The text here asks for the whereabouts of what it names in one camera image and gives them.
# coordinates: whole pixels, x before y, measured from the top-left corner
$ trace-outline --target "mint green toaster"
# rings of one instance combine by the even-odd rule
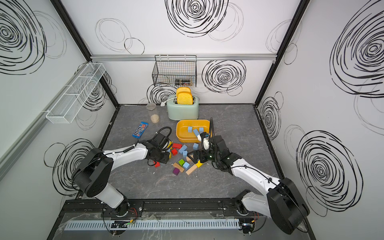
[[[177,104],[177,99],[172,99],[167,102],[168,117],[171,120],[197,119],[199,117],[199,98],[195,95],[192,105]]]

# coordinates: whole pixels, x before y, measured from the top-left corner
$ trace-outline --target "white mesh basket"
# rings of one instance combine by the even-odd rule
[[[71,123],[104,73],[102,63],[88,63],[45,117],[52,123]]]

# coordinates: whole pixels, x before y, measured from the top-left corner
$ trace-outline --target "green block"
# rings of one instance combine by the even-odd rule
[[[180,166],[183,166],[184,163],[185,163],[185,161],[183,159],[180,159],[180,161],[179,161]]]

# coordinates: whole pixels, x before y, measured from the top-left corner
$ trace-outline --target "wire basket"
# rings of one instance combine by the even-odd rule
[[[155,55],[155,86],[196,87],[196,55]]]
[[[102,63],[88,63],[45,117],[52,123],[71,123],[104,73]]]

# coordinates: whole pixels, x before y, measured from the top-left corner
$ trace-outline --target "small bottle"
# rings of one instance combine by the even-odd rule
[[[149,117],[151,118],[152,123],[158,123],[160,121],[159,112],[157,111],[155,103],[148,103],[146,106],[148,110]]]

